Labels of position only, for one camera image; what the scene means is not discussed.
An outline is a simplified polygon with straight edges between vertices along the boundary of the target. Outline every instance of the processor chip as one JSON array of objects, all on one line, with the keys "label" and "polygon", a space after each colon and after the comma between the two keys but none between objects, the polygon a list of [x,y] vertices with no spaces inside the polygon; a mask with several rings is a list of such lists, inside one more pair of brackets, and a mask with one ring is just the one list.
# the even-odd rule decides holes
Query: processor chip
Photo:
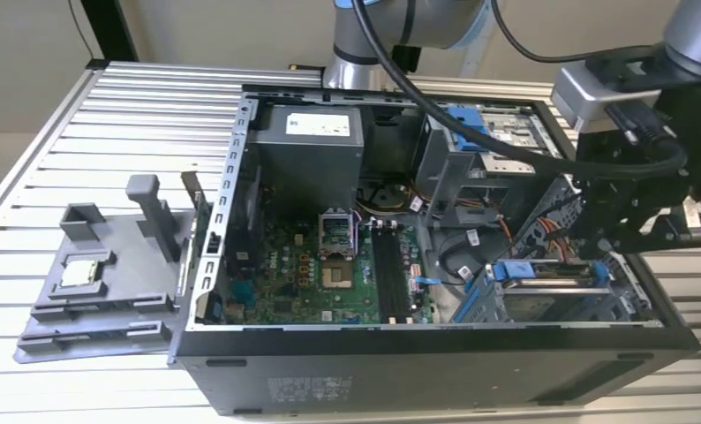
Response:
[{"label": "processor chip", "polygon": [[65,265],[59,287],[90,285],[95,281],[98,261],[70,261]]}]

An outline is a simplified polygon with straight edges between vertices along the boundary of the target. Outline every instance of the slotted aluminum surface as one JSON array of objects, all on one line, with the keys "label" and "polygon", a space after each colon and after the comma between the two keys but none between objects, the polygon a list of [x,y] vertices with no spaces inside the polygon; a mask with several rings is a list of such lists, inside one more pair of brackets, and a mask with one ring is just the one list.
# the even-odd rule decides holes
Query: slotted aluminum surface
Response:
[{"label": "slotted aluminum surface", "polygon": [[[166,369],[163,354],[21,366],[11,353],[62,237],[57,222],[65,204],[91,201],[107,215],[138,212],[123,195],[134,172],[158,174],[159,196],[171,208],[189,207],[178,179],[182,170],[198,170],[213,197],[239,84],[247,82],[317,86],[319,75],[157,64],[111,64],[105,71],[86,72],[0,186],[1,423],[229,422],[209,408],[187,374]],[[503,81],[418,78],[415,82],[430,93],[546,102],[551,90],[547,84]],[[651,254],[647,260],[701,339],[701,252]],[[586,408],[315,417],[378,419],[701,423],[701,353]]]}]

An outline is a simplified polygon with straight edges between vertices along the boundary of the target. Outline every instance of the motherboard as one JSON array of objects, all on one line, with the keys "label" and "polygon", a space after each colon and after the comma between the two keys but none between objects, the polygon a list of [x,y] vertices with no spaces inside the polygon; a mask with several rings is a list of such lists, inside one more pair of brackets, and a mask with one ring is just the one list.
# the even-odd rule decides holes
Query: motherboard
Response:
[{"label": "motherboard", "polygon": [[[275,221],[266,224],[258,269],[229,285],[226,321],[231,324],[378,324],[431,322],[421,250],[411,227],[361,223],[347,214],[351,237],[331,214],[319,225]],[[385,241],[379,247],[379,236]],[[354,240],[345,255],[322,246]],[[377,266],[378,254],[383,262]]]}]

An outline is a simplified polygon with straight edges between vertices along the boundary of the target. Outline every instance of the barcode sticker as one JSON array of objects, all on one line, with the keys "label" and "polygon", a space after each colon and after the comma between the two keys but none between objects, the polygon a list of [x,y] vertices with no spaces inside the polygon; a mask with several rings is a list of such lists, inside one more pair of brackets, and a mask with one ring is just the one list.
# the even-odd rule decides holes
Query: barcode sticker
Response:
[{"label": "barcode sticker", "polygon": [[470,242],[470,246],[478,246],[481,244],[481,237],[478,237],[478,230],[471,229],[466,231],[467,234],[467,241]]},{"label": "barcode sticker", "polygon": [[470,281],[471,279],[471,271],[467,267],[462,267],[457,270],[457,274],[462,277],[462,280]]},{"label": "barcode sticker", "polygon": [[422,207],[422,199],[418,196],[415,196],[415,198],[410,202],[410,209],[414,212],[419,212],[421,211],[421,207]]}]

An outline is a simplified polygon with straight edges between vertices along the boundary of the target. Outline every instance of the wall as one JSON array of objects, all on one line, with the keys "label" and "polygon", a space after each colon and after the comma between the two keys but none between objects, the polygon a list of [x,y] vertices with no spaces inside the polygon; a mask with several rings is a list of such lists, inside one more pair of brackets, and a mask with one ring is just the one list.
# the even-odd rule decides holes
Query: wall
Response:
[{"label": "wall", "polygon": [[37,132],[87,59],[66,0],[0,0],[0,132]]},{"label": "wall", "polygon": [[[330,0],[123,0],[146,59],[170,64],[286,68],[333,57]],[[418,73],[453,77],[462,50],[423,51]]]},{"label": "wall", "polygon": [[[678,0],[501,0],[514,37],[534,53],[560,56],[630,44],[659,42]],[[498,27],[477,78],[552,82],[559,65],[520,56]]]}]

